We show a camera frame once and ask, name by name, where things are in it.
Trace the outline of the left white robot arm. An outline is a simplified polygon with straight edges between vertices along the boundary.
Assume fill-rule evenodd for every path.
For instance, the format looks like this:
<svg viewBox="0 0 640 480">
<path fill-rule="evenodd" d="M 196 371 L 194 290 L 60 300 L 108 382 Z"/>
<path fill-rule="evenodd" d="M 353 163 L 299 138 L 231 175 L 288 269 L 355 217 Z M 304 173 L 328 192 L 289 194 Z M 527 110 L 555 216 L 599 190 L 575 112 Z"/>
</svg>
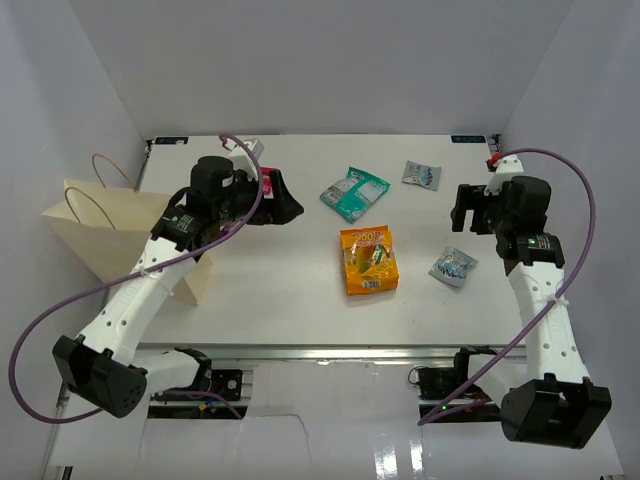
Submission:
<svg viewBox="0 0 640 480">
<path fill-rule="evenodd" d="M 55 343 L 52 354 L 68 390 L 116 418 L 148 395 L 173 389 L 191 399 L 208 395 L 210 358 L 192 348 L 139 357 L 146 328 L 205 246 L 220 244 L 235 226 L 285 225 L 303 211 L 280 170 L 263 168 L 254 178 L 226 157 L 200 158 L 189 185 L 169 199 L 153 226 L 131 280 L 75 338 Z"/>
</svg>

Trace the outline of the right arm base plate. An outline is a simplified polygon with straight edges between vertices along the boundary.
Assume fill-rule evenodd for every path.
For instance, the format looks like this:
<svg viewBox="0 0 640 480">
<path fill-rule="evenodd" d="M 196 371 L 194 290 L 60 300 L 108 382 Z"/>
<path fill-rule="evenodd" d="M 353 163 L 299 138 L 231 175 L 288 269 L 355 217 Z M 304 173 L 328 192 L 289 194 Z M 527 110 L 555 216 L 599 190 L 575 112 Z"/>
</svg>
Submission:
<svg viewBox="0 0 640 480">
<path fill-rule="evenodd" d="M 426 415 L 441 400 L 458 387 L 459 381 L 453 367 L 415 366 L 407 375 L 409 386 L 418 394 L 420 416 Z M 484 398 L 484 392 L 476 386 L 469 387 L 441 411 Z M 498 422 L 499 408 L 488 402 L 435 420 L 435 423 L 483 423 Z"/>
</svg>

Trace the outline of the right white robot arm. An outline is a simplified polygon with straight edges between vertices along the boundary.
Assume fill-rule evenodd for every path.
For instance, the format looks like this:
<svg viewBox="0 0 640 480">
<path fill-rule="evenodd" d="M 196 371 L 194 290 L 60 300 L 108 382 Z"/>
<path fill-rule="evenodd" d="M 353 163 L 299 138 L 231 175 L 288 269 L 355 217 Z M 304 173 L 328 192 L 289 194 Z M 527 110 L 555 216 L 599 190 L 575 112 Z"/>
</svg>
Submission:
<svg viewBox="0 0 640 480">
<path fill-rule="evenodd" d="M 466 399 L 483 391 L 512 442 L 582 449 L 612 400 L 607 388 L 593 384 L 577 350 L 560 291 L 564 254 L 558 238 L 544 230 L 550 199 L 546 181 L 524 175 L 459 186 L 452 228 L 461 231 L 471 212 L 472 232 L 495 236 L 521 316 L 527 368 L 519 373 L 503 352 L 474 354 L 453 371 L 451 384 Z"/>
</svg>

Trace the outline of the orange mango candy bag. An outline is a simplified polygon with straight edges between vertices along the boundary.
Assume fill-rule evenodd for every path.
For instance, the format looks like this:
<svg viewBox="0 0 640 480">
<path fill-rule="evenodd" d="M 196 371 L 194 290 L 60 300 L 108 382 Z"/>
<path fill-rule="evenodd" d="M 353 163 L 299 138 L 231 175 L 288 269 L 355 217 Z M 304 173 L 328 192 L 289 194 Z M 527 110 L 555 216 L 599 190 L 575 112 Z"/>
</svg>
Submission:
<svg viewBox="0 0 640 480">
<path fill-rule="evenodd" d="M 395 290 L 399 269 L 387 225 L 340 231 L 341 260 L 348 296 Z"/>
</svg>

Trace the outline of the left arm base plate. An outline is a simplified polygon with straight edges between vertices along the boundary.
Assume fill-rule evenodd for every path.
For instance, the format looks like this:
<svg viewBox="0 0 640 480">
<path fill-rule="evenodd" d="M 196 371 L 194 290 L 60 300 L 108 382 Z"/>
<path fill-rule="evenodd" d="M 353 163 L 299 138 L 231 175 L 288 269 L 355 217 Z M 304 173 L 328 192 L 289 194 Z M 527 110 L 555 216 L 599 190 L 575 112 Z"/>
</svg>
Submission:
<svg viewBox="0 0 640 480">
<path fill-rule="evenodd" d="M 150 419 L 165 420 L 241 420 L 248 408 L 243 396 L 244 372 L 241 369 L 213 370 L 202 390 L 206 395 L 189 394 L 187 389 L 152 397 Z"/>
</svg>

